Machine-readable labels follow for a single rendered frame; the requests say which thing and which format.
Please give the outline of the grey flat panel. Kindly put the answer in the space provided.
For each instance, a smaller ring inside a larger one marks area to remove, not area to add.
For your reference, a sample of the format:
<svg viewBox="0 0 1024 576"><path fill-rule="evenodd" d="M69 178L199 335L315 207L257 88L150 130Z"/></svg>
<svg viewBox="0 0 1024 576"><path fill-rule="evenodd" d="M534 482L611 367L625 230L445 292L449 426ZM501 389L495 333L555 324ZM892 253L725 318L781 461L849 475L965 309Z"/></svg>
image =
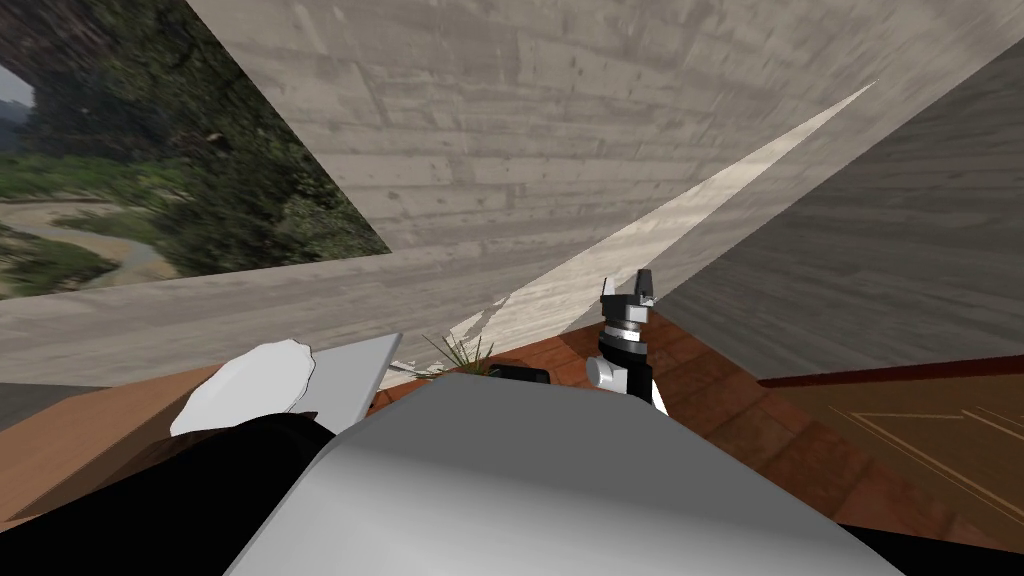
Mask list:
<svg viewBox="0 0 1024 576"><path fill-rule="evenodd" d="M314 370L293 413L316 414L315 421L339 434L361 420L387 372L402 335L385 335L312 355Z"/></svg>

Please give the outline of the window with green landscape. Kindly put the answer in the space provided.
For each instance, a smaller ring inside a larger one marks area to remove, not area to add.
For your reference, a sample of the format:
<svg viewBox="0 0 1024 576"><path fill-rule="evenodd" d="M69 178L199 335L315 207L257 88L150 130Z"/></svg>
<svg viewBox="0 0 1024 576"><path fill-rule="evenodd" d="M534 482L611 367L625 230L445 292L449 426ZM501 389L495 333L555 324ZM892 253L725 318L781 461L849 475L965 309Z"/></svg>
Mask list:
<svg viewBox="0 0 1024 576"><path fill-rule="evenodd" d="M0 0L0 301L386 252L187 0Z"/></svg>

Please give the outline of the green grass plant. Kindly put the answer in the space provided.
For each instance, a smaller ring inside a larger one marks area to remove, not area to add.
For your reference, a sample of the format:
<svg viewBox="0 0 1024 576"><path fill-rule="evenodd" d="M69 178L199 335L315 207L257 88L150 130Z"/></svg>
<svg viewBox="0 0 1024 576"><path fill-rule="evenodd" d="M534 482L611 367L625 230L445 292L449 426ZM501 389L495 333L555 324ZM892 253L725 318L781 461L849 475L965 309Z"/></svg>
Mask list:
<svg viewBox="0 0 1024 576"><path fill-rule="evenodd" d="M493 345L486 349L483 346L483 339L478 336L476 339L466 339L456 337L453 333L441 337L437 342L428 336L423 338L451 364L450 368L435 369L429 372L420 372L424 379L436 379L447 372L462 372L477 376L489 376L493 373L490 366L490 356Z"/></svg>

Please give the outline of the light brown wooden table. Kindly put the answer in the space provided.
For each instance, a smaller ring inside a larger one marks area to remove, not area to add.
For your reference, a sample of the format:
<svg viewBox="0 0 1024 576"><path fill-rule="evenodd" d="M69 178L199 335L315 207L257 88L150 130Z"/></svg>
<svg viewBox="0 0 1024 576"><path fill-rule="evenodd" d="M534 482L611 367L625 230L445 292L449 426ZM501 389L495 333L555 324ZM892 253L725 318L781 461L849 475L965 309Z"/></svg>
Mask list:
<svg viewBox="0 0 1024 576"><path fill-rule="evenodd" d="M170 426L216 366L89 392L0 431L0 532L111 483Z"/></svg>

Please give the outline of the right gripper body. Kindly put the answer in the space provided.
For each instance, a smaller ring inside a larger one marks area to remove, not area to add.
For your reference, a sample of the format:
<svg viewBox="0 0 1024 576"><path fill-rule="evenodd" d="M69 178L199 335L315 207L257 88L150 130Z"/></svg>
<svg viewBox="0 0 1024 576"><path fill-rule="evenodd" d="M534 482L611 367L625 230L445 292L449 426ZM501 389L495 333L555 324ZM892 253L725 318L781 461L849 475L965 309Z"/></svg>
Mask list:
<svg viewBox="0 0 1024 576"><path fill-rule="evenodd" d="M656 299L636 294L605 294L600 298L601 313L606 321L645 324Z"/></svg>

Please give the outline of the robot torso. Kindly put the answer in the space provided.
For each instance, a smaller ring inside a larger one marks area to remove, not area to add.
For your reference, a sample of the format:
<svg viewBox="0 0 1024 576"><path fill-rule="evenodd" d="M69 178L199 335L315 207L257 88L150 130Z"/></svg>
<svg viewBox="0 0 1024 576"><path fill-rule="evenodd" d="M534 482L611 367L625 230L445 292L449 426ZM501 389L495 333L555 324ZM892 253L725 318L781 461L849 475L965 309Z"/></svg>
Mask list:
<svg viewBox="0 0 1024 576"><path fill-rule="evenodd" d="M637 398L449 375L338 434L224 576L903 576Z"/></svg>

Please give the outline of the dark brown wooden door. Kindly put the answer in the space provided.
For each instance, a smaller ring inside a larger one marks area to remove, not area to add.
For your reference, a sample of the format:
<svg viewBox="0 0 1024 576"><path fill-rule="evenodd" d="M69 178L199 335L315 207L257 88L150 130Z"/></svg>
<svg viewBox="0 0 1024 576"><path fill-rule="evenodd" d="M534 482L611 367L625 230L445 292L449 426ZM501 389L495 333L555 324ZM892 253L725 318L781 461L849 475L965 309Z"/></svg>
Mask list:
<svg viewBox="0 0 1024 576"><path fill-rule="evenodd" d="M1024 553L1024 354L759 383Z"/></svg>

